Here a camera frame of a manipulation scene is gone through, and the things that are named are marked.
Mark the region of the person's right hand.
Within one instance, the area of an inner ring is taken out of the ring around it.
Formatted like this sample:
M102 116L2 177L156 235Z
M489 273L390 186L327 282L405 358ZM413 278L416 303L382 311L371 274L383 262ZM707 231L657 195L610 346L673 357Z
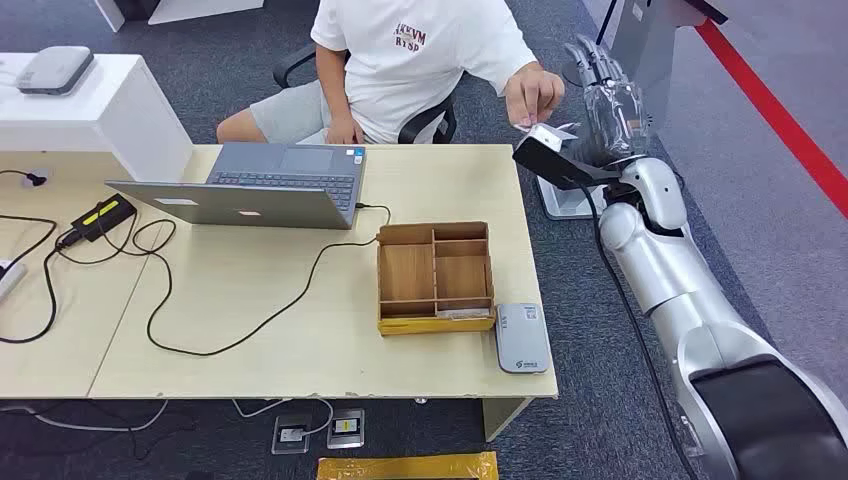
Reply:
M326 142L334 145L362 144L364 133L349 112L342 113L332 117L326 131Z

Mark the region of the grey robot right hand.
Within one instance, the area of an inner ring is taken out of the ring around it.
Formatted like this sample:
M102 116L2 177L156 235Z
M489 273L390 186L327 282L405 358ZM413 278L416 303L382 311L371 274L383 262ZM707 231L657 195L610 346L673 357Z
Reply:
M576 159L604 168L644 156L650 121L640 87L592 39L579 34L566 48L575 61L586 112L586 120L572 130L578 136L571 148Z

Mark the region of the person's left hand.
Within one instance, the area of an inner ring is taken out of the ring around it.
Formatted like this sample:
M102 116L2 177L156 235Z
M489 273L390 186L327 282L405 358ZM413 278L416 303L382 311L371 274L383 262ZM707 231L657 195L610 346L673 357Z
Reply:
M510 123L531 127L551 117L565 95L565 83L538 62L530 62L509 78L504 94Z

